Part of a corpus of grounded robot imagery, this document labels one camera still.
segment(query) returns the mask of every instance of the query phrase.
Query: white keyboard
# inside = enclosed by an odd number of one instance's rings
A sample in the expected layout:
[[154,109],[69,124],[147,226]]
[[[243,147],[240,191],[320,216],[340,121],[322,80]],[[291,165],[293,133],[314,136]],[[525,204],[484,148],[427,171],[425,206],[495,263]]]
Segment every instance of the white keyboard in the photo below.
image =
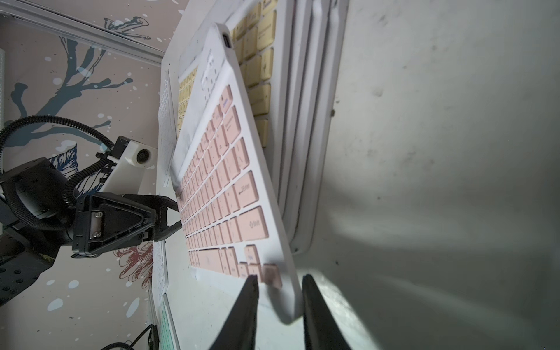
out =
[[248,275],[259,304],[289,323],[301,315],[301,289],[230,31],[208,30],[185,122],[200,114],[172,182],[196,278],[237,296]]

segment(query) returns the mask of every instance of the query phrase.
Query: blue tree branch pattern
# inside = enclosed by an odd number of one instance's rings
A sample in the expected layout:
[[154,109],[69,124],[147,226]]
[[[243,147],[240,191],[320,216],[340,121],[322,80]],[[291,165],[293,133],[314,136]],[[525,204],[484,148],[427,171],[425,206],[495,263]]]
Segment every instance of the blue tree branch pattern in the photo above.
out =
[[[64,51],[66,52],[66,62],[67,62],[66,75],[58,91],[54,94],[52,98],[49,99],[49,101],[47,101],[47,103],[35,115],[57,115],[66,103],[68,103],[73,99],[81,97],[82,91],[84,90],[100,90],[104,88],[116,88],[133,82],[131,78],[127,78],[121,83],[112,84],[111,79],[106,78],[97,83],[85,84],[88,78],[90,78],[93,75],[95,68],[101,63],[101,60],[103,59],[103,56],[106,53],[106,50],[101,50],[100,54],[97,56],[97,58],[95,58],[95,47],[90,46],[82,60],[82,63],[78,67],[77,52],[76,52],[76,47],[78,46],[78,42],[63,37],[60,37],[60,42],[62,43],[64,47]],[[69,85],[70,80],[78,74],[83,75],[83,78],[80,79],[80,81],[78,81],[74,85]],[[22,101],[23,94],[25,90],[27,90],[27,88],[28,85],[21,82],[17,82],[14,85],[14,89],[10,94],[13,103],[16,104],[17,108],[20,111],[20,118],[24,118],[28,116],[27,110]],[[99,128],[105,125],[109,125],[110,123],[111,123],[110,121],[107,121],[103,124],[96,125],[95,127]],[[43,126],[43,124],[26,125],[25,127],[17,130],[7,140],[6,147],[25,146],[33,139],[42,138],[47,135],[62,134],[62,133],[72,134],[81,137],[87,141],[96,144],[101,144],[101,142],[96,138],[93,138],[88,134],[74,128],[52,127],[51,129],[44,132],[34,132],[37,129],[39,129],[41,126]]]

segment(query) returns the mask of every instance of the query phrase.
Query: keycap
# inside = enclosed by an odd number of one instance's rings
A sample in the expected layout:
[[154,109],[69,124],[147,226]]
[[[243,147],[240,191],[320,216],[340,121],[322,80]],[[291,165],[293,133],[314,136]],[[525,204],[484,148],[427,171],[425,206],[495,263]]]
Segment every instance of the keycap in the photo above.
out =
[[255,86],[260,81],[260,61],[261,57],[256,55],[247,61],[247,72],[245,75],[245,86]]
[[220,162],[218,164],[218,180],[222,187],[225,187],[228,183],[230,183],[230,178],[227,176],[226,165],[224,162]]
[[224,120],[223,125],[226,132],[226,140],[228,141],[228,143],[232,143],[241,132],[241,127],[239,126],[239,119],[237,118],[237,110],[235,109],[235,106],[233,106],[226,114],[226,119]]
[[219,249],[205,249],[198,251],[200,268],[223,273]]
[[247,269],[247,263],[237,264],[237,271],[239,271],[239,277],[247,279],[249,276],[249,270]]
[[259,240],[268,237],[267,226],[264,222],[263,210],[256,207],[237,217],[237,224],[241,238],[244,241]]
[[259,283],[263,281],[262,273],[260,271],[260,265],[249,264],[247,266],[247,270],[249,271],[250,275],[255,275],[259,280]]
[[243,40],[234,42],[234,51],[237,63],[241,64],[243,62]]
[[228,216],[230,214],[230,208],[227,205],[226,194],[225,193],[220,194],[217,201],[218,201],[218,206],[220,207],[220,212],[222,213],[222,215],[223,216]]
[[237,272],[237,257],[235,256],[234,248],[226,249],[227,264],[230,267],[230,273],[234,277],[239,277],[239,272]]
[[223,89],[222,95],[220,96],[220,109],[222,110],[222,113],[227,113],[227,110],[231,106],[232,102],[233,96],[231,95],[231,89],[228,85]]
[[230,266],[227,263],[227,256],[226,256],[225,249],[220,249],[220,261],[222,262],[223,273],[229,276],[231,272],[230,272]]
[[253,115],[268,113],[270,108],[270,84],[260,85],[247,92]]
[[222,222],[220,224],[220,230],[222,231],[222,238],[224,244],[232,243],[231,236],[230,236],[230,228],[227,222]]
[[256,53],[257,27],[250,29],[243,39],[243,58],[249,59]]
[[237,201],[234,187],[233,186],[229,187],[225,193],[226,193],[227,206],[230,208],[231,213],[235,213],[236,211],[239,210],[239,202]]
[[220,225],[214,226],[214,235],[216,236],[216,244],[223,245],[222,230]]
[[222,110],[218,105],[216,106],[216,108],[214,108],[214,112],[212,113],[212,124],[214,125],[214,128],[218,127],[218,125],[222,122],[222,119],[223,119]]
[[239,226],[237,225],[236,217],[227,222],[227,227],[230,229],[231,240],[235,243],[241,242],[241,236],[239,235]]
[[243,175],[235,184],[235,194],[237,201],[241,207],[246,207],[251,203],[259,200],[259,194],[256,192],[255,180],[253,172],[249,171]]
[[218,148],[218,153],[220,154],[220,156],[223,156],[230,145],[226,140],[226,132],[223,130],[223,126],[221,125],[216,132],[215,140],[216,147]]
[[214,218],[216,218],[216,220],[220,220],[223,217],[223,215],[220,211],[218,200],[214,200],[210,205],[212,207],[212,211],[214,212]]
[[234,27],[235,39],[239,40],[247,30],[247,18],[243,17],[241,21]]
[[239,165],[240,169],[245,169],[247,165],[249,165],[249,156],[247,155],[247,149],[245,148],[245,141],[243,141],[243,138],[239,139],[234,149],[235,156],[237,157],[237,165]]
[[268,142],[268,119],[255,120],[256,132],[259,134],[260,145],[264,148]]
[[235,149],[231,149],[224,158],[224,162],[226,162],[226,171],[227,176],[230,179],[234,179],[239,175],[239,166],[237,165],[237,157],[235,156]]
[[274,49],[270,48],[263,53],[260,65],[260,79],[267,80],[272,77],[272,61],[274,59]]
[[276,11],[272,11],[263,17],[258,26],[256,48],[260,51],[274,42],[276,32]]
[[247,14],[247,28],[252,28],[260,20],[260,2]]
[[259,254],[256,252],[255,245],[248,245],[245,247],[245,258],[249,264],[260,264]]

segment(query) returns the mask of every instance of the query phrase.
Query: shift key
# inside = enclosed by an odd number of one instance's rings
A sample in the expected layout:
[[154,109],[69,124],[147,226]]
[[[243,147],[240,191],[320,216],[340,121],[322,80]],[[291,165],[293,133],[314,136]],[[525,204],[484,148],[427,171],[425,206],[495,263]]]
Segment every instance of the shift key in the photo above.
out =
[[244,241],[268,238],[268,230],[264,222],[263,210],[256,207],[238,216],[239,233]]

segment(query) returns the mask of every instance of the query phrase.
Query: wallpaper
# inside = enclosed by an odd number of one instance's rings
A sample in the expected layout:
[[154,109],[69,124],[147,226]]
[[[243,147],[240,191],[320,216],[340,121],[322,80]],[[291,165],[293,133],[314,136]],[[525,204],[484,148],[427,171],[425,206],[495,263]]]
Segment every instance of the wallpaper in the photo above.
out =
[[31,0],[165,51],[188,0]]
[[[0,20],[6,51],[4,118],[50,114],[95,127],[113,142],[123,135],[157,147],[160,69],[94,46]],[[34,124],[7,142],[4,168],[50,158],[65,175],[93,164],[100,142],[61,125]],[[96,191],[103,174],[79,190]],[[140,193],[155,192],[146,170]],[[130,343],[146,326],[152,244],[72,259],[63,247],[54,266],[0,308],[0,349],[100,349]],[[135,346],[145,348],[145,341]]]

